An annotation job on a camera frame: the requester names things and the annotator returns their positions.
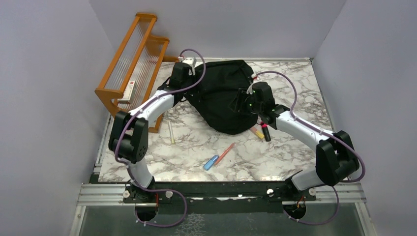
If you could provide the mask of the black pink highlighter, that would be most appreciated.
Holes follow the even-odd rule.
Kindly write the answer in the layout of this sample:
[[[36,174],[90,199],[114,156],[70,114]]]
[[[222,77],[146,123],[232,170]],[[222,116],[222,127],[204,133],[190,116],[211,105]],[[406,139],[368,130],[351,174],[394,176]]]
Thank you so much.
[[[262,132],[263,132],[265,141],[266,142],[270,142],[271,141],[271,137],[270,137],[268,125],[265,124],[264,122],[261,122],[261,127],[262,127]]]

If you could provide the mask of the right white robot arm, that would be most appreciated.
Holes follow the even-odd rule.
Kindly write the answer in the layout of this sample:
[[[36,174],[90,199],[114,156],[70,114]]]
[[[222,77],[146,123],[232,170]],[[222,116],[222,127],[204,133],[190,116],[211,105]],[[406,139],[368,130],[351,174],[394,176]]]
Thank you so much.
[[[334,186],[360,168],[346,132],[333,133],[297,118],[290,108],[275,103],[266,82],[252,84],[250,91],[240,88],[230,107],[237,113],[257,114],[263,123],[293,136],[315,152],[314,168],[286,179],[284,195],[290,200],[296,200],[304,190],[312,187]]]

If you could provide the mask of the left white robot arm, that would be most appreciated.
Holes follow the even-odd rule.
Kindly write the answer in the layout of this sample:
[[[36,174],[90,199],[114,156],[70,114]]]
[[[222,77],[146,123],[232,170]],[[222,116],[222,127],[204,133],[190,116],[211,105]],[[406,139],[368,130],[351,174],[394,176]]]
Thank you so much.
[[[115,160],[126,166],[136,196],[143,202],[153,199],[154,177],[145,161],[148,150],[149,125],[174,107],[203,80],[207,66],[196,66],[192,58],[174,64],[172,73],[156,90],[155,94],[139,107],[117,112],[108,143]]]

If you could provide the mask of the black backpack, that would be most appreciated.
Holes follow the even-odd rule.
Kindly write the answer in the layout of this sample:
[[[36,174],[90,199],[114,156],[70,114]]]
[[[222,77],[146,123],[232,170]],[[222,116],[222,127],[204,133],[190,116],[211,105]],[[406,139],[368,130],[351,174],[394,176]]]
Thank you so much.
[[[203,80],[188,90],[183,100],[188,101],[214,130],[240,134],[253,127],[258,116],[234,112],[230,105],[239,89],[248,89],[253,73],[251,66],[241,59],[207,62]]]

